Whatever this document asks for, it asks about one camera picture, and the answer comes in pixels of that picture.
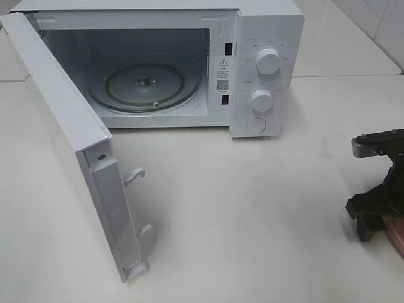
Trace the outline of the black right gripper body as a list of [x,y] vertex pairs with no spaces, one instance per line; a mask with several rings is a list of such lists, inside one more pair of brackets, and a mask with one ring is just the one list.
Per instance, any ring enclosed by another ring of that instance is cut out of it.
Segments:
[[358,143],[374,145],[377,155],[387,156],[392,166],[384,181],[368,192],[388,194],[382,216],[403,217],[403,130],[393,129],[380,133],[361,134],[355,138]]

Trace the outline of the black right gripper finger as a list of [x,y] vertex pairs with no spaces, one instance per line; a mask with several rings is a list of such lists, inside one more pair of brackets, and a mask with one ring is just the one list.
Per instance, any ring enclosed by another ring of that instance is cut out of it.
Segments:
[[351,219],[357,220],[356,231],[362,242],[369,242],[378,232],[388,229],[382,212],[388,194],[382,192],[356,194],[346,204]]

